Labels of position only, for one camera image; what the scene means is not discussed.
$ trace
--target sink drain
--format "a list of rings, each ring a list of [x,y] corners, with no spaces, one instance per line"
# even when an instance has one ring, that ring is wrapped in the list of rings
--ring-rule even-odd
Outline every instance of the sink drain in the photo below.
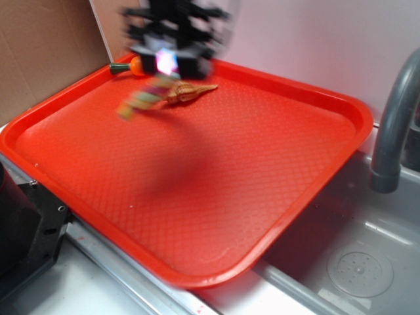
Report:
[[[329,278],[341,291],[354,297],[374,297],[392,283],[389,260],[366,245],[348,245],[336,250],[328,260]]]

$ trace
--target black machine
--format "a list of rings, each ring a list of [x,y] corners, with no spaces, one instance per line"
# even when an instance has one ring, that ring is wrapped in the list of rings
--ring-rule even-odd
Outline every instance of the black machine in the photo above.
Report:
[[[130,49],[142,60],[143,71],[154,74],[162,54],[173,59],[181,78],[203,79],[211,71],[210,59],[226,41],[227,32],[216,33],[214,19],[227,21],[229,14],[219,8],[201,8],[192,0],[149,0],[148,9],[125,9],[127,34],[135,40]],[[133,17],[144,19],[135,25]],[[199,20],[206,30],[193,25]]]
[[[0,163],[0,303],[56,262],[67,219],[44,186],[15,184]]]

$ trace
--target gray faucet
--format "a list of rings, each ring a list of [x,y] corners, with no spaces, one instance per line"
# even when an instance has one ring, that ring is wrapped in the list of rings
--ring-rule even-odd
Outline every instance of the gray faucet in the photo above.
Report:
[[[369,185],[388,194],[398,187],[401,163],[420,171],[420,49],[407,59],[382,115],[370,165]]]

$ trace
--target sink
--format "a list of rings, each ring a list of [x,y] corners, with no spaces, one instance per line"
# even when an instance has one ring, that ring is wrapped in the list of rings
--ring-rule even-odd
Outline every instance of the sink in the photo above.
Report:
[[[379,194],[368,187],[369,163],[354,154],[263,260],[325,312],[418,314],[420,176],[403,170],[397,191]]]

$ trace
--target red tray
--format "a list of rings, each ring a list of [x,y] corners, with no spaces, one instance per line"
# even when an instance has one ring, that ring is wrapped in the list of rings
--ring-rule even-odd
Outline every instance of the red tray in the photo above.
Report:
[[[145,79],[101,69],[11,122],[0,151],[182,287],[247,270],[373,125],[354,98],[225,62],[196,101],[118,118]]]

